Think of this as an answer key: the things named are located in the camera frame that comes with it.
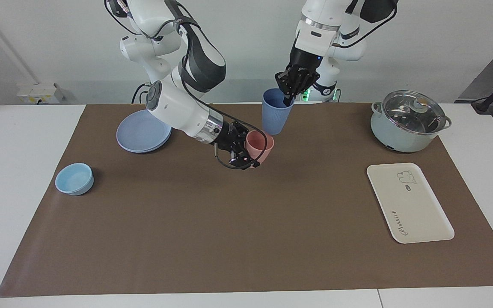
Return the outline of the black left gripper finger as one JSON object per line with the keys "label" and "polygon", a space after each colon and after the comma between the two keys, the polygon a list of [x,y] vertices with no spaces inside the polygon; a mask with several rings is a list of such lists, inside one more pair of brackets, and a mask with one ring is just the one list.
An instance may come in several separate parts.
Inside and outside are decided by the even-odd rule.
{"label": "black left gripper finger", "polygon": [[290,85],[290,71],[285,70],[275,74],[275,80],[278,88],[283,93],[282,103],[289,107],[293,103],[293,86]]}
{"label": "black left gripper finger", "polygon": [[305,93],[319,78],[320,74],[302,74],[296,86],[296,95]]}

